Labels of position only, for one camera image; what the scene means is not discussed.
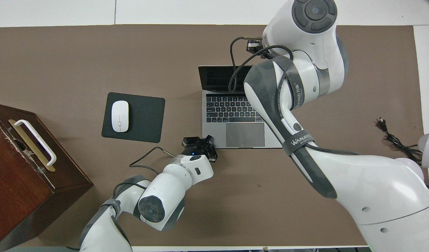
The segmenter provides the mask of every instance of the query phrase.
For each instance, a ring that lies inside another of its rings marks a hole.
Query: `trackpad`
[[[227,147],[264,147],[264,123],[227,123]]]

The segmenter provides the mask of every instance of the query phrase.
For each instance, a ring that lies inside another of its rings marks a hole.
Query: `cable connector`
[[[376,127],[378,127],[380,130],[384,132],[387,132],[386,120],[379,118],[379,120],[376,122]]]

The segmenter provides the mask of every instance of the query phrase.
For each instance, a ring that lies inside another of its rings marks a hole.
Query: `white mouse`
[[[129,104],[125,100],[118,100],[112,105],[112,128],[116,132],[129,129]]]

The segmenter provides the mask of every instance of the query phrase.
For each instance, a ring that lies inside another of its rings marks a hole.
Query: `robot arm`
[[[429,190],[401,161],[326,153],[291,110],[339,89],[347,56],[336,37],[332,0],[289,0],[264,30],[269,61],[244,81],[247,98],[311,186],[351,214],[374,252],[429,251]]]
[[[102,204],[84,228],[80,251],[132,251],[117,222],[122,212],[159,231],[173,228],[184,210],[185,192],[213,176],[210,161],[216,161],[217,153],[210,139],[211,136],[185,138],[184,151],[152,182],[136,175],[117,185],[113,197]]]

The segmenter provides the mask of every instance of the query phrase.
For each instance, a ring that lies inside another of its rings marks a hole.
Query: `white handle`
[[[26,120],[18,120],[16,123],[14,123],[15,126],[20,126],[22,123],[26,125],[26,127],[29,129],[29,131],[35,136],[35,138],[40,142],[40,144],[43,146],[43,148],[46,150],[46,152],[51,156],[51,160],[46,164],[47,166],[52,166],[56,162],[56,154],[51,150],[51,148],[46,144],[46,142],[43,140],[43,138],[37,133],[37,131],[32,127],[32,125],[26,121]]]

